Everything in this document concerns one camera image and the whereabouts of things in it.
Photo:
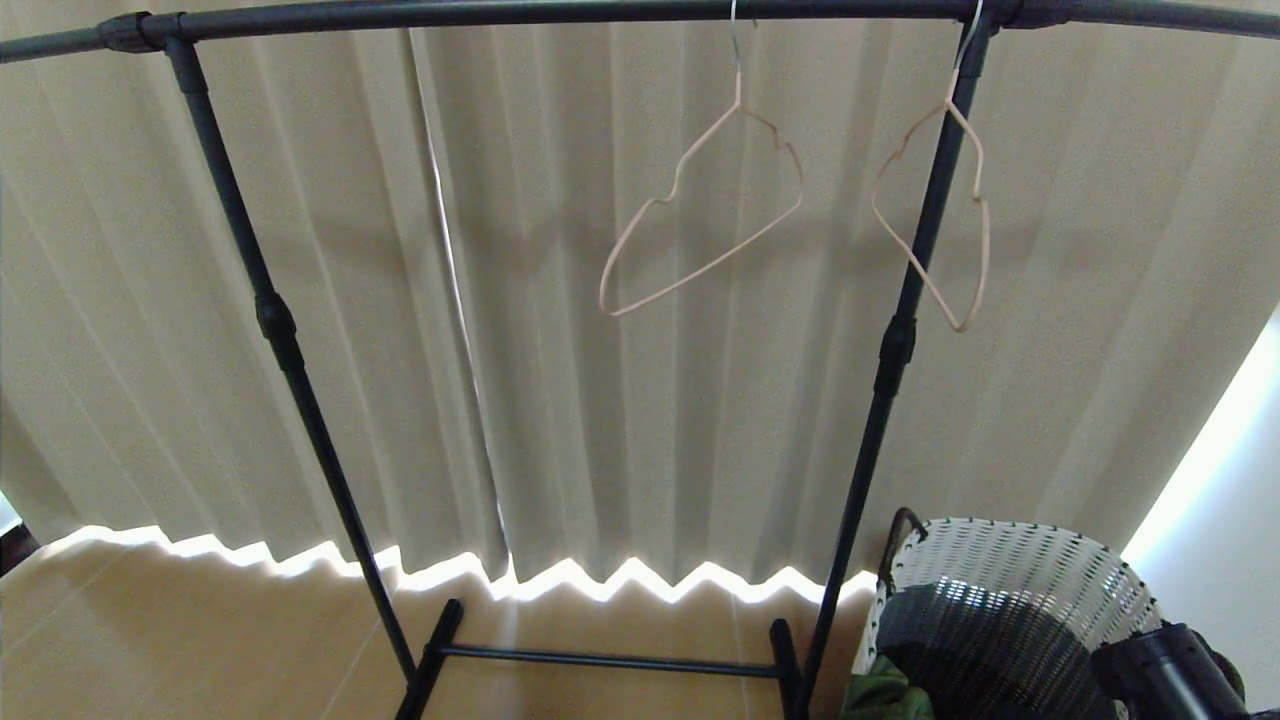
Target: curtain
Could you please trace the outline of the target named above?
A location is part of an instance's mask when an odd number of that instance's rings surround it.
[[[6,37],[125,9],[4,8]],[[727,23],[198,46],[357,503],[406,569],[474,551],[490,571],[509,552],[520,578],[570,557],[603,579],[632,556],[672,583],[707,560],[826,577],[905,269],[870,182],[941,100],[957,26],[739,33],[746,104],[795,143],[805,204],[622,319],[596,309],[600,269],[728,106]],[[1280,301],[1277,69],[1261,40],[992,40],[972,115],[987,300],[963,336],[922,302],[854,569],[900,505],[1128,538]],[[340,538],[166,60],[5,67],[0,94],[0,478],[37,536],[156,523],[278,557]],[[882,186],[899,229],[937,127]],[[788,206],[786,163],[731,123],[609,300]],[[934,260],[956,301],[978,264],[972,173],[966,150]]]

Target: clothes hanger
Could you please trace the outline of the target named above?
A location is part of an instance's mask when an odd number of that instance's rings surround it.
[[[974,132],[973,126],[969,124],[964,113],[961,113],[960,109],[955,106],[955,102],[952,102],[956,83],[960,79],[960,60],[964,59],[964,54],[969,49],[969,42],[973,41],[973,35],[977,31],[979,17],[982,17],[982,0],[978,0],[978,9],[974,12],[973,23],[969,24],[969,32],[960,44],[960,53],[956,54],[955,67],[951,68],[951,83],[947,86],[946,99],[941,105],[929,110],[927,115],[920,118],[914,126],[911,126],[910,129],[906,131],[906,135],[902,136],[902,143],[897,146],[897,150],[890,154],[887,160],[884,160],[884,165],[881,167],[881,172],[876,176],[876,182],[872,184],[872,211],[876,213],[876,219],[878,219],[881,225],[888,231],[888,234],[897,242],[899,247],[906,252],[906,259],[911,263],[911,266],[915,268],[915,272],[920,274],[920,279],[924,281],[924,286],[929,288],[929,295],[932,295],[933,300],[937,301],[938,307],[942,309],[942,314],[947,316],[947,323],[951,324],[951,329],[957,333],[963,333],[969,329],[974,318],[978,316],[978,309],[982,307],[982,296],[987,288],[987,272],[991,264],[991,209],[987,204],[987,199],[982,196],[982,165],[984,160],[982,140],[978,138],[978,133]],[[911,136],[915,135],[915,131],[920,129],[920,126],[941,113],[947,113],[955,119],[956,124],[960,126],[960,129],[963,129],[965,136],[973,142],[973,149],[978,154],[978,165],[973,173],[973,201],[982,208],[982,268],[978,272],[978,287],[974,288],[973,301],[969,302],[969,310],[965,313],[964,320],[956,320],[955,313],[951,311],[951,306],[948,306],[947,301],[942,299],[942,293],[938,291],[937,286],[933,284],[933,279],[929,278],[929,273],[925,272],[924,265],[920,264],[915,252],[911,251],[910,243],[902,240],[902,236],[893,231],[893,228],[888,224],[888,220],[884,219],[884,215],[881,214],[879,206],[876,204],[877,195],[879,193],[881,179],[884,177],[884,172],[888,170],[888,167],[895,161],[902,159],[902,154],[906,151],[908,143],[911,142]]]
[[[796,155],[795,147],[792,147],[788,141],[782,138],[782,135],[778,131],[777,126],[774,126],[769,120],[765,120],[760,115],[756,115],[755,113],[748,110],[742,105],[742,55],[739,51],[737,46],[736,26],[737,26],[737,0],[732,0],[730,4],[728,31],[730,36],[733,40],[733,67],[735,67],[733,104],[730,105],[728,110],[726,110],[724,114],[719,117],[719,119],[717,119],[714,123],[712,123],[709,128],[707,128],[707,132],[704,132],[701,137],[695,140],[694,143],[689,146],[689,150],[686,150],[684,155],[681,155],[680,161],[676,163],[676,174],[671,181],[671,192],[668,192],[666,197],[650,197],[649,200],[646,200],[645,204],[640,206],[640,210],[636,211],[635,217],[631,218],[631,222],[627,223],[626,229],[622,231],[622,234],[618,236],[618,240],[613,243],[613,251],[609,252],[609,259],[604,263],[604,272],[600,274],[599,304],[602,313],[605,313],[614,318],[621,318],[622,315],[626,315],[627,313],[631,313],[634,310],[639,310],[640,307],[644,307],[645,305],[653,302],[654,300],[658,300],[659,297],[667,295],[668,292],[675,291],[680,286],[698,278],[699,275],[707,273],[708,270],[710,270],[716,265],[719,265],[724,260],[728,260],[731,256],[733,256],[733,254],[742,250],[744,247],[758,240],[760,236],[773,229],[774,225],[786,219],[787,215],[795,213],[795,210],[800,208],[800,204],[804,201],[804,169],[800,167],[800,156]],[[609,278],[613,275],[613,265],[618,261],[618,258],[622,255],[622,250],[626,247],[627,241],[631,240],[631,233],[636,229],[636,225],[640,224],[640,220],[645,217],[645,213],[648,213],[653,206],[669,205],[672,201],[675,201],[676,193],[680,191],[680,174],[685,170],[685,164],[689,163],[689,159],[696,155],[698,151],[701,150],[704,145],[707,145],[707,141],[710,140],[713,135],[719,132],[719,129],[723,128],[726,123],[728,123],[730,118],[739,114],[769,128],[769,132],[772,133],[773,137],[774,150],[786,150],[787,154],[791,155],[791,161],[796,167],[796,178],[799,178],[800,182],[800,190],[796,193],[795,204],[791,205],[791,208],[788,208],[781,215],[774,218],[772,222],[769,222],[769,224],[755,231],[754,234],[739,242],[733,247],[728,249],[719,258],[716,258],[710,263],[707,263],[705,265],[694,270],[692,273],[689,273],[684,278],[668,284],[667,287],[641,300],[636,300],[635,302],[623,305],[622,307],[618,309],[611,309],[605,302],[605,296],[608,295],[609,290]]]

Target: clothes rack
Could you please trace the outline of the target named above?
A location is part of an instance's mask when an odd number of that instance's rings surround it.
[[[900,18],[950,19],[973,24],[973,40],[960,59],[955,105],[968,115],[982,74],[988,41],[998,31],[1032,29],[1070,22],[1140,26],[1198,32],[1216,32],[1280,40],[1280,14],[1233,10],[1164,0],[739,0],[742,19],[799,18]],[[915,314],[920,301],[920,277],[908,266],[897,309],[881,341],[870,411],[863,432],[847,500],[836,539],[835,559],[827,578],[813,641],[804,666],[796,660],[791,629],[785,620],[769,628],[773,662],[769,665],[704,662],[655,657],[544,652],[477,647],[453,642],[463,609],[451,600],[419,660],[415,660],[387,588],[374,562],[360,511],[343,475],[342,464],[325,425],[320,402],[307,377],[297,328],[288,305],[275,292],[259,247],[253,224],[241,196],[209,86],[200,65],[196,44],[230,37],[334,32],[353,29],[444,27],[532,23],[603,23],[655,20],[723,20],[726,0],[372,0],[303,3],[197,13],[146,12],[119,15],[102,23],[67,32],[38,35],[0,42],[0,64],[51,58],[93,50],[120,53],[165,53],[173,65],[210,176],[234,237],[244,270],[253,288],[262,336],[270,343],[288,382],[298,415],[324,473],[343,529],[372,594],[383,626],[404,675],[404,697],[396,717],[421,717],[444,660],[451,656],[586,665],[634,670],[662,670],[736,675],[778,683],[782,716],[809,716],[818,670],[831,635],[840,587],[849,570],[850,552],[858,534],[863,507],[870,489],[877,456],[888,425],[893,397],[915,347]],[[928,266],[955,174],[964,132],[945,117],[920,210],[913,250]]]

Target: laundry basket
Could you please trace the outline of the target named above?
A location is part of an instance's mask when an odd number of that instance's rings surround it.
[[[1079,533],[973,518],[920,523],[904,507],[854,671],[884,655],[929,693],[940,720],[1014,710],[1125,717],[1094,680],[1089,653],[1160,620],[1146,583]]]

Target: basket handle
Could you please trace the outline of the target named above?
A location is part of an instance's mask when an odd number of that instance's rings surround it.
[[[893,588],[893,556],[897,555],[902,544],[902,524],[911,523],[911,527],[920,533],[920,539],[929,537],[924,529],[924,523],[911,511],[910,507],[899,507],[893,514],[893,523],[888,528],[888,541],[884,543],[884,553],[881,555],[879,582],[884,583],[884,594],[892,596]]]

